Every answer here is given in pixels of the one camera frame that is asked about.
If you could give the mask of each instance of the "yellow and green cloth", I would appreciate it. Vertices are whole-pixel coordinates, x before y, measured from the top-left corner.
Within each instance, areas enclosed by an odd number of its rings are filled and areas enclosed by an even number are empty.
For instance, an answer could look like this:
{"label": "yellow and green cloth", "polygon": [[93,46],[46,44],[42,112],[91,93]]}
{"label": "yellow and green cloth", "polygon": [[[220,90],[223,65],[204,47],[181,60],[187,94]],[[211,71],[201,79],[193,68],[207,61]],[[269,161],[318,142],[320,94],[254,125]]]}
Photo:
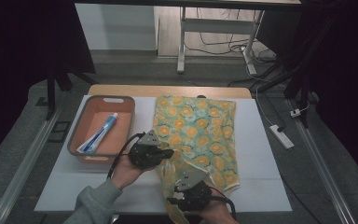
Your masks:
{"label": "yellow and green cloth", "polygon": [[[225,194],[239,184],[235,156],[236,103],[225,100],[161,95],[157,99],[153,129],[160,142],[175,153],[157,168],[164,197],[172,197],[183,172],[201,169]],[[166,202],[175,223],[188,223],[176,205]]]}

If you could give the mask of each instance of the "white wall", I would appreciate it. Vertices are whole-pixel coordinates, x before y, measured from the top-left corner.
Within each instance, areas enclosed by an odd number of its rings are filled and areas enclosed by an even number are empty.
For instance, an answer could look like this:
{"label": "white wall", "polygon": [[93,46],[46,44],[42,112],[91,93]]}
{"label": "white wall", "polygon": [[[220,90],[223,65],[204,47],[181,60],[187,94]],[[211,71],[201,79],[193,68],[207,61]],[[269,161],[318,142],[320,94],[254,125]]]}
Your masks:
{"label": "white wall", "polygon": [[89,49],[157,49],[155,7],[76,4],[76,10]]}

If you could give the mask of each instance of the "white power strip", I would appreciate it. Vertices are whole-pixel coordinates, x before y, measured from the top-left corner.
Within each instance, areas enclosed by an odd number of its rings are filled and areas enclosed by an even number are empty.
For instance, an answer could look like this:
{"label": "white power strip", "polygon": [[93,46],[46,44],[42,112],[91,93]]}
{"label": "white power strip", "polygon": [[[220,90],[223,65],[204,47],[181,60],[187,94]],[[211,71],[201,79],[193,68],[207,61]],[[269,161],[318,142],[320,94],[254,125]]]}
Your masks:
{"label": "white power strip", "polygon": [[278,132],[278,125],[272,125],[269,127],[272,133],[278,138],[278,140],[282,143],[282,145],[286,148],[292,148],[295,145],[290,141],[290,139],[284,134],[284,132]]}

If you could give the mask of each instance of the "brown plastic basket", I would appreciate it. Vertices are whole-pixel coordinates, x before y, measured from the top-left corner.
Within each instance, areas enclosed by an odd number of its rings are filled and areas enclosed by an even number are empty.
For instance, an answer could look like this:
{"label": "brown plastic basket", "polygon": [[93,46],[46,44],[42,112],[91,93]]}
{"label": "brown plastic basket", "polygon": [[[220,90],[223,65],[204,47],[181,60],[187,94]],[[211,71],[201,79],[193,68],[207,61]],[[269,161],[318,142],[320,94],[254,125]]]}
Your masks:
{"label": "brown plastic basket", "polygon": [[[117,122],[105,134],[96,151],[92,154],[76,151],[114,113],[117,113]],[[91,96],[84,104],[70,136],[69,152],[82,162],[111,163],[130,137],[134,113],[135,101],[130,96]]]}

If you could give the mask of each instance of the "person's right hand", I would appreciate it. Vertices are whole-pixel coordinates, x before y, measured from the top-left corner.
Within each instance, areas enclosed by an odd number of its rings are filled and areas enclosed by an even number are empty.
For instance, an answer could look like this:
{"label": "person's right hand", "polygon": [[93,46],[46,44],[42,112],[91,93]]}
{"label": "person's right hand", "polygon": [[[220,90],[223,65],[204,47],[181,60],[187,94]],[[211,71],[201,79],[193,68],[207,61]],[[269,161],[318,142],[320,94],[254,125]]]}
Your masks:
{"label": "person's right hand", "polygon": [[[215,188],[215,186],[211,183],[206,184]],[[222,195],[215,189],[212,189],[212,196],[222,197]],[[228,212],[226,204],[220,201],[211,200],[202,211],[198,212],[198,215],[205,219],[205,221],[207,221],[209,224],[238,224],[238,222]]]}

